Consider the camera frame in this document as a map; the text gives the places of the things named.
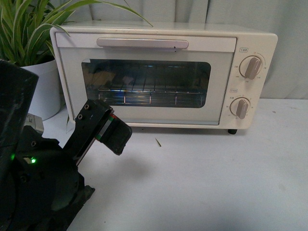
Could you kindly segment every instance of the gray curtain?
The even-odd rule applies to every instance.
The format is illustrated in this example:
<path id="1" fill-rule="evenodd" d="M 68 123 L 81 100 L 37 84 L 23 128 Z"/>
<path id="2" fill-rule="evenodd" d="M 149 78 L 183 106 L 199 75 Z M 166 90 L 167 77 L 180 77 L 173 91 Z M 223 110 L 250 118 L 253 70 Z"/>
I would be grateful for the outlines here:
<path id="1" fill-rule="evenodd" d="M 55 4 L 63 1 L 52 0 Z M 111 2 L 126 4 L 123 0 Z M 308 99 L 308 0 L 127 0 L 127 3 L 152 22 L 236 24 L 277 34 L 276 52 L 261 97 Z M 107 4 L 82 7 L 70 18 L 77 22 L 92 19 L 140 20 Z"/>
<path id="2" fill-rule="evenodd" d="M 66 0 L 51 0 L 54 5 Z M 110 2 L 126 5 L 123 0 Z M 205 23 L 207 0 L 126 0 L 131 8 L 152 22 L 194 22 Z M 78 9 L 71 21 L 126 20 L 140 21 L 134 14 L 108 4 L 93 4 Z"/>

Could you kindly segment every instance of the white pot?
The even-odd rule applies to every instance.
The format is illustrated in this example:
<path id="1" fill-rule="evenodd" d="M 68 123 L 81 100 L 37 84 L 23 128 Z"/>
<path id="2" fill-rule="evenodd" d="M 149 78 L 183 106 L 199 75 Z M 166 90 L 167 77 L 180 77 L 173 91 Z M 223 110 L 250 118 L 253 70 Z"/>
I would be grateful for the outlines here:
<path id="1" fill-rule="evenodd" d="M 38 75 L 29 113 L 46 120 L 60 110 L 59 72 L 57 63 L 52 60 L 47 63 L 23 66 L 25 70 Z"/>

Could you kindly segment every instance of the glass window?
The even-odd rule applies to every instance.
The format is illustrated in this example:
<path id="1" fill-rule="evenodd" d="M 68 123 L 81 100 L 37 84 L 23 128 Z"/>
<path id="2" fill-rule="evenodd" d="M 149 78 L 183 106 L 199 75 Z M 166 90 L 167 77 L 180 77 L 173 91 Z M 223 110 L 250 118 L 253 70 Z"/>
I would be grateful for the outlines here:
<path id="1" fill-rule="evenodd" d="M 201 108 L 211 71 L 206 62 L 101 60 L 82 62 L 88 99 L 111 106 Z"/>

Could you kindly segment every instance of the cream toaster oven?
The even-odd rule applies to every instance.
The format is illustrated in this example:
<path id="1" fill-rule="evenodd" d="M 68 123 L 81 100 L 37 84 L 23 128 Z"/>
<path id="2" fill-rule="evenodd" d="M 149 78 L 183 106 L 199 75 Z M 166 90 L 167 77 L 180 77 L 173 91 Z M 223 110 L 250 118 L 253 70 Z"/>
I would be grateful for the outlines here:
<path id="1" fill-rule="evenodd" d="M 245 129 L 277 36 L 233 25 L 86 22 L 51 30 L 74 121 L 102 99 L 130 126 Z"/>

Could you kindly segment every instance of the control knob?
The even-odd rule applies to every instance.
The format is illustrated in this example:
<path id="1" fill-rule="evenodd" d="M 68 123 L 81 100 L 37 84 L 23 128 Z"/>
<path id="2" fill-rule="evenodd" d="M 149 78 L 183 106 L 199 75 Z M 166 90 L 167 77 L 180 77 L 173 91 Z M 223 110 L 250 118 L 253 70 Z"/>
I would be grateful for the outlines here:
<path id="1" fill-rule="evenodd" d="M 245 58 L 240 64 L 240 73 L 243 77 L 254 79 L 261 71 L 262 61 L 256 56 Z"/>
<path id="2" fill-rule="evenodd" d="M 246 113 L 250 108 L 250 102 L 246 98 L 237 98 L 230 105 L 231 112 L 238 116 L 240 119 L 244 119 Z"/>

